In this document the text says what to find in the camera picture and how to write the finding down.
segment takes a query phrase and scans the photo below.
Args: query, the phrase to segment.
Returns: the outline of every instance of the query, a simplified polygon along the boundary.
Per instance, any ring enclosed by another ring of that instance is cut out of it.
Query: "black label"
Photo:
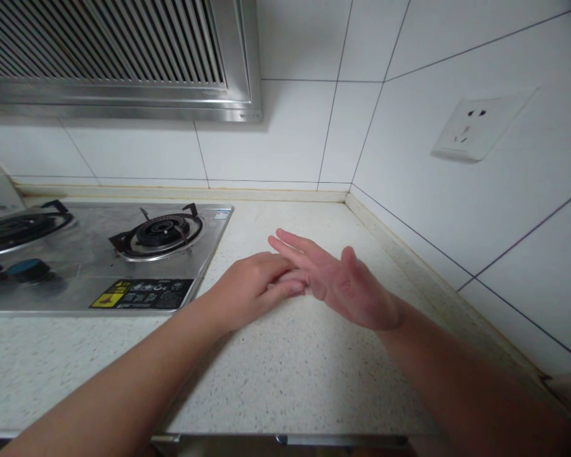
[[[89,308],[164,309],[180,307],[192,279],[119,279]]]

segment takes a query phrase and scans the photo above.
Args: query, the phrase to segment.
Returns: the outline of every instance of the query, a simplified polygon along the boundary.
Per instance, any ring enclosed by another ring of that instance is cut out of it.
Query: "hand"
[[[209,308],[224,333],[240,329],[286,298],[305,293],[305,283],[280,278],[293,268],[288,259],[269,252],[237,260],[203,295],[203,306]]]
[[[391,330],[401,321],[406,302],[391,294],[358,260],[351,246],[335,259],[313,241],[281,228],[270,236],[274,250],[307,274],[313,295],[345,319],[375,331]]]

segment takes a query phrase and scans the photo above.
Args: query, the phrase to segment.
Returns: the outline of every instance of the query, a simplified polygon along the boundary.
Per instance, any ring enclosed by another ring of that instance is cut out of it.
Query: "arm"
[[[451,442],[470,455],[571,455],[571,424],[389,293],[351,247],[341,261],[278,230],[269,243],[307,274],[313,294],[374,330]]]
[[[293,265],[260,253],[239,260],[203,296],[23,431],[1,456],[130,456],[154,428],[199,359],[225,334],[300,294]]]

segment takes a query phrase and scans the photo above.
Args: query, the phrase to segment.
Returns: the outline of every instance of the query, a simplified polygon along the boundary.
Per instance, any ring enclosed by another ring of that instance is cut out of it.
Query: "gas stove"
[[[196,295],[233,207],[69,203],[0,218],[0,315],[157,315]]]

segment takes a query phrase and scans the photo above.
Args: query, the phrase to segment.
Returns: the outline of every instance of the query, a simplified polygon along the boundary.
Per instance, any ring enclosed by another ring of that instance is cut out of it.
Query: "stainless steel range hood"
[[[262,119],[254,0],[0,0],[0,116]]]

